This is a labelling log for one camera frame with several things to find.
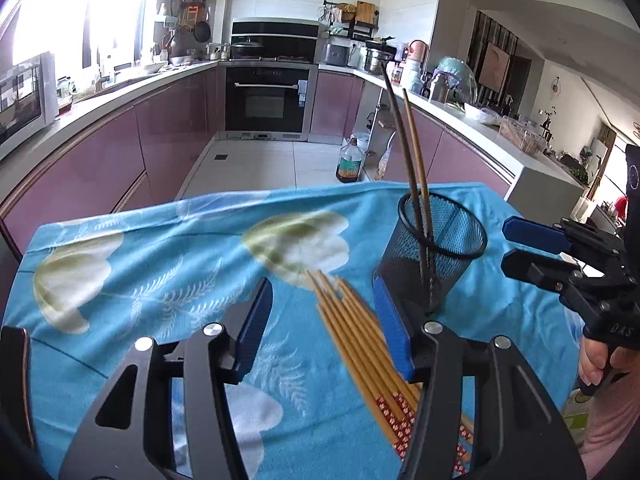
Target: plastic bottle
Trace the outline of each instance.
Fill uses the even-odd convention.
[[[345,184],[356,182],[363,159],[364,153],[358,147],[358,140],[352,136],[349,143],[340,150],[340,161],[335,170],[336,178]]]

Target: black mesh cup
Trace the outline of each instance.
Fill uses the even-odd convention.
[[[469,209],[446,196],[430,193],[433,238],[418,232],[409,194],[398,202],[398,223],[374,273],[398,298],[432,312],[486,249],[486,231]],[[419,248],[426,252],[426,276],[420,276]]]

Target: bottle label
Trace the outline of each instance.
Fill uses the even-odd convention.
[[[340,158],[338,174],[343,178],[357,178],[360,173],[361,160],[344,160]]]

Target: blue gripper pad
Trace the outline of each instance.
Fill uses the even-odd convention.
[[[373,280],[373,301],[394,366],[405,381],[410,381],[415,371],[411,360],[411,343],[381,276]]]
[[[531,220],[511,216],[502,224],[502,234],[507,240],[547,253],[560,254],[571,251],[571,242],[560,229],[555,229]]]
[[[258,285],[259,289],[252,295],[251,309],[246,316],[238,338],[236,339],[236,362],[234,373],[238,380],[251,371],[255,355],[262,340],[262,334],[267,325],[271,305],[273,304],[273,286],[266,278]]]

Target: metal pivot bolt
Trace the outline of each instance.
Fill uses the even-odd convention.
[[[154,345],[154,340],[150,337],[141,337],[136,340],[135,347],[139,352],[146,352]]]
[[[437,321],[428,321],[427,323],[424,324],[424,331],[427,334],[436,335],[442,332],[442,325]]]
[[[204,335],[208,335],[209,337],[217,336],[220,332],[222,332],[222,325],[220,323],[209,323],[206,327],[202,329]]]
[[[494,344],[500,350],[506,350],[507,348],[511,347],[511,339],[509,339],[505,335],[499,335],[497,338],[494,339]]]

